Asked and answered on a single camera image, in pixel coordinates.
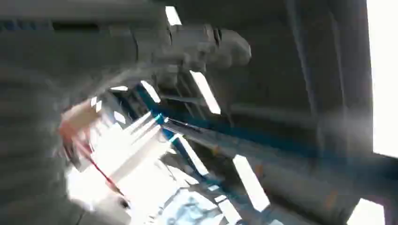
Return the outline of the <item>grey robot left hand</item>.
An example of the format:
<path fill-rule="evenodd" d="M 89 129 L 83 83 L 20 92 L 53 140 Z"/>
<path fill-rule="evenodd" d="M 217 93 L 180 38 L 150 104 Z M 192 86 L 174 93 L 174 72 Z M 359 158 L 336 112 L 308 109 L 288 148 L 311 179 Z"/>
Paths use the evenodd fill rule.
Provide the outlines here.
<path fill-rule="evenodd" d="M 123 82 L 185 65 L 246 64 L 251 47 L 232 30 L 172 29 L 0 30 L 0 143 L 58 141 L 61 114 Z"/>

